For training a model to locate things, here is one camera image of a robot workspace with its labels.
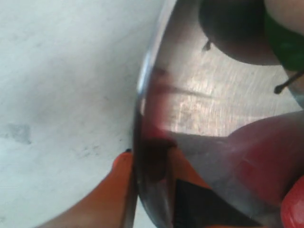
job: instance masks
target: white surface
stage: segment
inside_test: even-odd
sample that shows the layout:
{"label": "white surface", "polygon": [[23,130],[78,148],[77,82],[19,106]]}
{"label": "white surface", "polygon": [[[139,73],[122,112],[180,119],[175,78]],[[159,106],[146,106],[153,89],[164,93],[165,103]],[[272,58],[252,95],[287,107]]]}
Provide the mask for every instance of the white surface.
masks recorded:
{"label": "white surface", "polygon": [[[1,0],[0,228],[69,208],[131,146],[137,75],[161,4]],[[141,206],[134,227],[154,227]]]}

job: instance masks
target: green object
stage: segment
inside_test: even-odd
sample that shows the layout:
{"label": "green object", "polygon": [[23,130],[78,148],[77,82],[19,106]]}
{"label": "green object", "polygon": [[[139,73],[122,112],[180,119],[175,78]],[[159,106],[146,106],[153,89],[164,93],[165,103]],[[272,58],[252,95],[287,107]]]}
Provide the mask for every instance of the green object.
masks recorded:
{"label": "green object", "polygon": [[274,54],[285,69],[290,71],[304,69],[304,37],[302,35],[286,29],[268,13],[265,14],[265,34]]}

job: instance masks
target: stainless steel bowl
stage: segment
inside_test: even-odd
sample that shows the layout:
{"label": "stainless steel bowl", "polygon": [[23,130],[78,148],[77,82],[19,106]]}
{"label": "stainless steel bowl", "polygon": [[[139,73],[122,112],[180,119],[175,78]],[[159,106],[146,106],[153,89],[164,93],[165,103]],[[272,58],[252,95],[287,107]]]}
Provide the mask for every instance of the stainless steel bowl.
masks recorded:
{"label": "stainless steel bowl", "polygon": [[[147,173],[147,166],[154,165],[151,169],[156,176],[161,175],[157,171],[163,168],[161,163],[153,163],[151,156],[147,161],[147,138],[165,140],[164,134],[145,126],[144,121],[149,120],[176,141],[195,171],[225,201],[263,225],[281,227],[280,206],[265,202],[243,183],[238,176],[243,172],[237,169],[239,163],[231,162],[230,158],[244,159],[246,151],[238,152],[265,138],[277,143],[280,139],[271,137],[286,129],[277,129],[272,117],[286,114],[293,123],[299,121],[301,125],[300,117],[289,114],[300,111],[301,107],[288,90],[281,95],[274,94],[274,87],[286,80],[280,66],[237,61],[214,45],[209,51],[203,50],[208,39],[199,23],[199,9],[200,0],[167,0],[142,66],[133,140],[142,202],[157,227],[171,226],[166,183],[157,178],[152,180]],[[258,51],[262,56],[263,49]],[[255,123],[263,119],[266,122],[256,126]],[[242,135],[251,129],[254,129],[251,139],[236,140],[235,144],[227,142],[232,133],[244,131]],[[165,153],[157,149],[157,142],[150,143],[155,147],[152,154]],[[280,157],[291,164],[290,169],[281,167],[286,170],[282,174],[285,179],[280,176],[280,186],[270,190],[275,195],[277,189],[283,191],[290,184],[286,176],[293,178],[301,168],[288,157],[288,152],[265,152],[267,159]],[[296,156],[303,161],[301,152],[297,151]],[[278,163],[271,166],[269,172],[277,173],[279,169]]]}

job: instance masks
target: white countertop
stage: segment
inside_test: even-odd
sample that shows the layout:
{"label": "white countertop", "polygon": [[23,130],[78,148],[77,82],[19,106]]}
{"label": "white countertop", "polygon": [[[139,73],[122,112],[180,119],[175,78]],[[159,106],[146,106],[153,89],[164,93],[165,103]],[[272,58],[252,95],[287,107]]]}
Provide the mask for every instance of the white countertop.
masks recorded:
{"label": "white countertop", "polygon": [[[0,228],[66,210],[131,147],[138,71],[163,0],[0,8]],[[135,228],[153,228],[140,202]]]}

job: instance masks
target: scratched metal surface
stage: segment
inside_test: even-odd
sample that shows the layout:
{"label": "scratched metal surface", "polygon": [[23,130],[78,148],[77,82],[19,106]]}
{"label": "scratched metal surface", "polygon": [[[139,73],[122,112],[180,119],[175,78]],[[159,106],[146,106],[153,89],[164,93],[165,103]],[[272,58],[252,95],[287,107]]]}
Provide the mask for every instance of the scratched metal surface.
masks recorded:
{"label": "scratched metal surface", "polygon": [[[219,182],[228,171],[225,151],[215,155],[208,139],[220,139],[254,121],[301,108],[288,89],[280,96],[273,93],[274,87],[286,80],[280,66],[237,62],[215,46],[202,51],[207,38],[198,22],[198,8],[199,0],[177,1],[154,65],[164,70],[169,79],[162,80],[162,76],[143,70],[140,82],[146,85],[140,83],[139,86],[138,110],[144,118],[149,115],[144,111],[151,105],[146,104],[147,84],[152,80],[162,81],[167,93],[159,93],[158,101],[166,99],[166,105],[157,108],[166,110],[159,127],[170,132],[195,170],[219,195],[247,215],[256,216],[260,222],[279,227],[278,211],[266,214],[271,209],[235,180]],[[159,227],[166,227],[170,219],[157,212],[165,211],[167,207],[162,185],[141,181],[146,185],[141,194],[146,199],[148,213],[158,220]],[[163,197],[165,203],[161,205],[155,195]]]}

